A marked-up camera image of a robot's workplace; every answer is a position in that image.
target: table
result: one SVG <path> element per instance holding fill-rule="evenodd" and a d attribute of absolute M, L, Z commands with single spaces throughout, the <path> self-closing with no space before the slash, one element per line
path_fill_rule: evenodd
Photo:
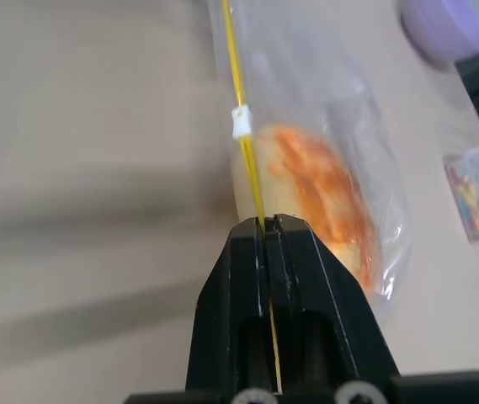
<path fill-rule="evenodd" d="M 421 60 L 392 0 L 306 7 L 363 67 L 402 162 L 415 240 L 381 319 L 395 359 L 479 368 L 479 249 L 441 161 L 479 145 L 460 79 Z M 235 223 L 225 93 L 204 2 L 0 0 L 0 402 L 183 387 Z"/>

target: clamp jaw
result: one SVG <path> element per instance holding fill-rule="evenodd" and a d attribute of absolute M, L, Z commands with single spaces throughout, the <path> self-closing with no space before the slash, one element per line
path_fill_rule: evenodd
<path fill-rule="evenodd" d="M 265 226 L 232 229 L 200 293 L 186 392 L 127 404 L 479 404 L 479 372 L 400 376 L 359 283 L 308 224 Z"/>

